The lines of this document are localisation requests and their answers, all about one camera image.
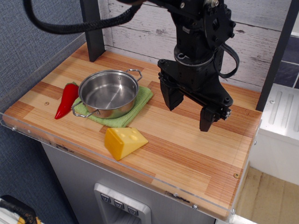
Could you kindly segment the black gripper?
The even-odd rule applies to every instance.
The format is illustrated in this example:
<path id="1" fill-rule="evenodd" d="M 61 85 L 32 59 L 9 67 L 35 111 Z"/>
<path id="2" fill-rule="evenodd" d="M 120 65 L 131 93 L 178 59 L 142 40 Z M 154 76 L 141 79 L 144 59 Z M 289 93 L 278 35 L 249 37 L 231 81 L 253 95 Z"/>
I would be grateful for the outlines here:
<path id="1" fill-rule="evenodd" d="M 174 61 L 158 61 L 160 88 L 166 106 L 172 111 L 184 100 L 184 96 L 200 104 L 203 107 L 199 126 L 202 132 L 208 132 L 214 122 L 226 120 L 231 114 L 233 100 L 219 81 L 233 75 L 233 72 L 221 72 L 225 52 L 233 55 L 228 45 L 221 45 L 197 59 L 175 48 Z"/>

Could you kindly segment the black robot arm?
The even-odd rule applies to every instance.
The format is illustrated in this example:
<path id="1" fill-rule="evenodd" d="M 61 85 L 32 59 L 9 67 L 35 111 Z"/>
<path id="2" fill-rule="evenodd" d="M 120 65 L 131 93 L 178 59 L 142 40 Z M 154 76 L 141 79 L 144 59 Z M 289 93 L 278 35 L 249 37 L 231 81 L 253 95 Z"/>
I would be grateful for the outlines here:
<path id="1" fill-rule="evenodd" d="M 230 116 L 231 96 L 220 79 L 232 77 L 236 70 L 221 72 L 223 55 L 239 64 L 237 53 L 226 44 L 234 37 L 231 11 L 221 0 L 157 0 L 166 8 L 176 26 L 174 60 L 161 59 L 159 80 L 165 104 L 170 110 L 188 97 L 202 106 L 200 130 L 206 132 L 214 122 Z"/>

